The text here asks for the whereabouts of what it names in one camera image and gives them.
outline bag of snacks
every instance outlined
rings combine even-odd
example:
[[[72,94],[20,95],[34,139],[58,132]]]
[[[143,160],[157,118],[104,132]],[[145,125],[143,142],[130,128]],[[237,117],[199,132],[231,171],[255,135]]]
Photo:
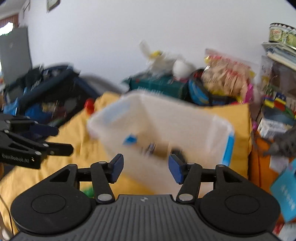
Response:
[[[212,93],[235,96],[239,102],[250,102],[255,73],[246,61],[236,59],[215,50],[206,49],[207,67],[202,74],[204,86]]]

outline white wall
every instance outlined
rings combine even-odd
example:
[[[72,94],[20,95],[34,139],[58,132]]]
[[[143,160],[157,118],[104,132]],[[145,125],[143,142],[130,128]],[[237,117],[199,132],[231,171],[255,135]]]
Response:
[[[20,12],[34,65],[72,62],[114,83],[146,67],[142,39],[197,67],[207,47],[259,63],[273,22],[296,27],[296,10],[285,0],[61,0],[47,13],[31,0]]]

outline picture frame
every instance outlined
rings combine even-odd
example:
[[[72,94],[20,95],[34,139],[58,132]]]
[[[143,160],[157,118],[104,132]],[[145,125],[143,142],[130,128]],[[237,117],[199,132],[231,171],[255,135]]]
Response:
[[[56,8],[58,5],[60,5],[61,0],[46,0],[47,5],[47,12],[50,12],[54,8]]]

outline red cap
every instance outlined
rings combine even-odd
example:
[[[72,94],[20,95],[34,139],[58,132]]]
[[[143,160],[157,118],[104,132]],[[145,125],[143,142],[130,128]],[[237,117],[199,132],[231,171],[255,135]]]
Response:
[[[94,113],[94,99],[91,99],[91,98],[87,99],[85,101],[84,108],[89,115]]]

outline black circular cover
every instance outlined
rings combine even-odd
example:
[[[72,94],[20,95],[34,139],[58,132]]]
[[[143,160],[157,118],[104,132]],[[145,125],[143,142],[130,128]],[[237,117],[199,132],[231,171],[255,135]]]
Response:
[[[36,185],[11,205],[17,228],[39,235],[69,231],[85,221],[90,212],[90,199],[83,192],[58,182]]]
[[[209,224],[238,235],[265,232],[279,214],[279,205],[271,195],[242,183],[228,183],[207,193],[199,209]]]

